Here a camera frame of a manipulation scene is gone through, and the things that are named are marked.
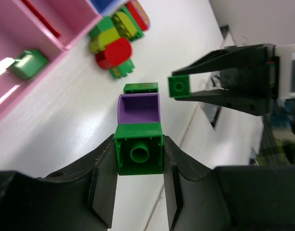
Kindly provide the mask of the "red lego brick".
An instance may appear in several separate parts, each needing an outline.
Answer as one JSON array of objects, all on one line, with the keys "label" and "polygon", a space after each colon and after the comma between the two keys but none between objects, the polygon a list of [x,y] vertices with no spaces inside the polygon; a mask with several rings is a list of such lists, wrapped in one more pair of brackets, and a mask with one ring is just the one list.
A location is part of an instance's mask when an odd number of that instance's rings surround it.
[{"label": "red lego brick", "polygon": [[21,0],[21,2],[44,24],[44,26],[58,39],[61,34],[56,30],[52,24],[44,17],[44,15],[28,0]]}]

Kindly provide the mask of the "green and lime lego stack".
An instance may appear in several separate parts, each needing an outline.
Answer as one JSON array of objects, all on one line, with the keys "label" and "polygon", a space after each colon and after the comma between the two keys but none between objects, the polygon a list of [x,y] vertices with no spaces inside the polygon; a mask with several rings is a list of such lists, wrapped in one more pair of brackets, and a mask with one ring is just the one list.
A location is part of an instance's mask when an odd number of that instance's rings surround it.
[{"label": "green and lime lego stack", "polygon": [[39,50],[24,50],[14,63],[10,71],[21,80],[35,77],[48,63],[48,58]]}]

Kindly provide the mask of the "purple arch lego brick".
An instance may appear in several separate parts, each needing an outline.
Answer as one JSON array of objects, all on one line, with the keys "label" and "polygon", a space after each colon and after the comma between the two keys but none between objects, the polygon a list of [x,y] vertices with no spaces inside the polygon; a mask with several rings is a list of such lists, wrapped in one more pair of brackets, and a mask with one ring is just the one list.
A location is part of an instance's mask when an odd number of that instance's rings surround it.
[{"label": "purple arch lego brick", "polygon": [[117,122],[160,123],[159,93],[121,94],[117,104]]}]

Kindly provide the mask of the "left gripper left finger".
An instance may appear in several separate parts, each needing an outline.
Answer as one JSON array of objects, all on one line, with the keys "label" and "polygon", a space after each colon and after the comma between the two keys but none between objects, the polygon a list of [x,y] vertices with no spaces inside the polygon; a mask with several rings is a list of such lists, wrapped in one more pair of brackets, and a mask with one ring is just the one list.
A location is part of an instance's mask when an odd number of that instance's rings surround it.
[{"label": "left gripper left finger", "polygon": [[77,180],[87,177],[87,192],[84,196],[87,208],[107,228],[112,227],[117,184],[117,163],[113,134],[96,149],[75,162],[49,174],[46,178],[55,181]]}]

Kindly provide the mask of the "green square lego brick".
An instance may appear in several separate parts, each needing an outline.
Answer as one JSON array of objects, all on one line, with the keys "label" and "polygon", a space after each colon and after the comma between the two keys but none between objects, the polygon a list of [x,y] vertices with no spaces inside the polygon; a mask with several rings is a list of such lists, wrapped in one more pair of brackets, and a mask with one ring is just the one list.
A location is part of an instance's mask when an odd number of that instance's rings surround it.
[{"label": "green square lego brick", "polygon": [[160,122],[119,124],[114,135],[119,175],[162,174],[163,138]]}]

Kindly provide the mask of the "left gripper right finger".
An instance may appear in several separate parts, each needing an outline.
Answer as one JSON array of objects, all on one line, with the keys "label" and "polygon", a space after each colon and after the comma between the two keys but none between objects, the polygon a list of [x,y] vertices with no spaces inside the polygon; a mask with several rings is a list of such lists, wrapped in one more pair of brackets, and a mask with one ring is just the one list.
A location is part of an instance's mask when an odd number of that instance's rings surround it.
[{"label": "left gripper right finger", "polygon": [[207,229],[215,182],[212,170],[164,137],[164,184],[170,229]]}]

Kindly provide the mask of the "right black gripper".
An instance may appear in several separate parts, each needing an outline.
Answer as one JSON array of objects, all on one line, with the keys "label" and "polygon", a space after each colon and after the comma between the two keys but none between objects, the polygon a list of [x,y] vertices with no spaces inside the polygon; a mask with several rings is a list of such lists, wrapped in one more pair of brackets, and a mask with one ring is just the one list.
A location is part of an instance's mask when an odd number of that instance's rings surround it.
[{"label": "right black gripper", "polygon": [[173,92],[177,101],[209,103],[254,116],[270,115],[274,105],[295,98],[293,66],[295,44],[271,43],[250,46],[231,46],[212,51],[193,64],[175,70],[172,76],[191,75],[241,68],[266,62],[267,80],[264,91],[259,90],[202,90]]}]

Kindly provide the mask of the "small green lego brick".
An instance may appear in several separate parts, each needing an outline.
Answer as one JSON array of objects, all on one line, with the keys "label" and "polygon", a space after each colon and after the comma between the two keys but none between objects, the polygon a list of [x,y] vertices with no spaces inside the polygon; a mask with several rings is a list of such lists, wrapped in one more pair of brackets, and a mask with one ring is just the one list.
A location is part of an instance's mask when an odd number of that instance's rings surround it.
[{"label": "small green lego brick", "polygon": [[170,98],[176,99],[191,96],[189,75],[170,76],[167,80]]}]

